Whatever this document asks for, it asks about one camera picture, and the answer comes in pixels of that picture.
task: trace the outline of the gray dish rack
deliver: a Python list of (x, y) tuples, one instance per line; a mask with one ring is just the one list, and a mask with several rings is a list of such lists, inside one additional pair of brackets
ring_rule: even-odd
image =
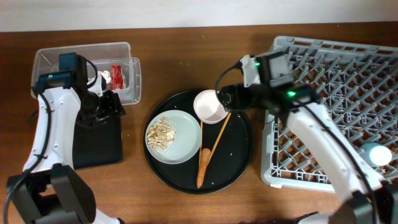
[[(352, 145), (379, 142), (393, 153), (376, 170), (398, 177), (398, 49), (299, 37), (276, 37), (271, 50), (288, 54), (296, 82), (309, 83)], [(261, 178), (274, 187), (334, 192), (307, 147), (266, 113)]]

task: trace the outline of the wooden chopstick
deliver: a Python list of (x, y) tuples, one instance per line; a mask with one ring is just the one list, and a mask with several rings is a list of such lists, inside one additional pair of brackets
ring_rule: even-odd
[(216, 147), (217, 147), (218, 141), (219, 141), (220, 138), (221, 138), (221, 135), (223, 135), (223, 132), (224, 132), (226, 123), (228, 123), (228, 120), (229, 120), (229, 117), (230, 117), (230, 116), (231, 116), (231, 113), (229, 112), (228, 115), (227, 115), (227, 117), (226, 117), (226, 119), (225, 119), (225, 121), (224, 121), (223, 127), (221, 128), (221, 131), (220, 131), (220, 133), (218, 134), (216, 143), (214, 143), (213, 149), (211, 150), (210, 159), (211, 159), (211, 157), (213, 156), (214, 151), (216, 150)]
[(200, 166), (200, 158), (201, 158), (201, 145), (203, 144), (203, 121), (200, 121), (200, 132), (201, 132), (201, 141), (200, 141), (200, 148), (199, 148), (199, 166)]

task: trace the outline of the red object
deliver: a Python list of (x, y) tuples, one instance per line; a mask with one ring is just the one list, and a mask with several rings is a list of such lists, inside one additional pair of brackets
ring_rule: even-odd
[(111, 78), (111, 90), (123, 89), (122, 68), (120, 65), (112, 65)]

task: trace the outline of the white background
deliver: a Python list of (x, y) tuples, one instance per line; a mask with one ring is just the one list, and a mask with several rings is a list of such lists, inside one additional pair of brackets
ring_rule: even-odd
[(0, 0), (0, 31), (398, 21), (397, 0)]

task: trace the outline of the wooden table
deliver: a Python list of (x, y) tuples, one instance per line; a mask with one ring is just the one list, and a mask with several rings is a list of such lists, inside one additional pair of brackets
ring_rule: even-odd
[[(99, 209), (126, 223), (260, 223), (332, 212), (338, 207), (333, 194), (275, 189), (262, 182), (263, 125), (257, 122), (252, 162), (240, 179), (217, 193), (189, 195), (171, 189), (144, 157), (145, 124), (160, 102), (189, 88), (214, 88), (222, 71), (244, 54), (268, 50), (278, 35), (398, 47), (398, 22), (0, 33), (0, 208), (7, 177), (21, 173), (34, 139), (36, 124), (27, 119), (37, 108), (29, 92), (36, 51), (126, 41), (141, 61), (142, 98), (125, 106), (124, 161), (77, 171), (93, 190)], [(237, 74), (231, 82), (241, 82)], [(13, 205), (9, 220), (22, 222)]]

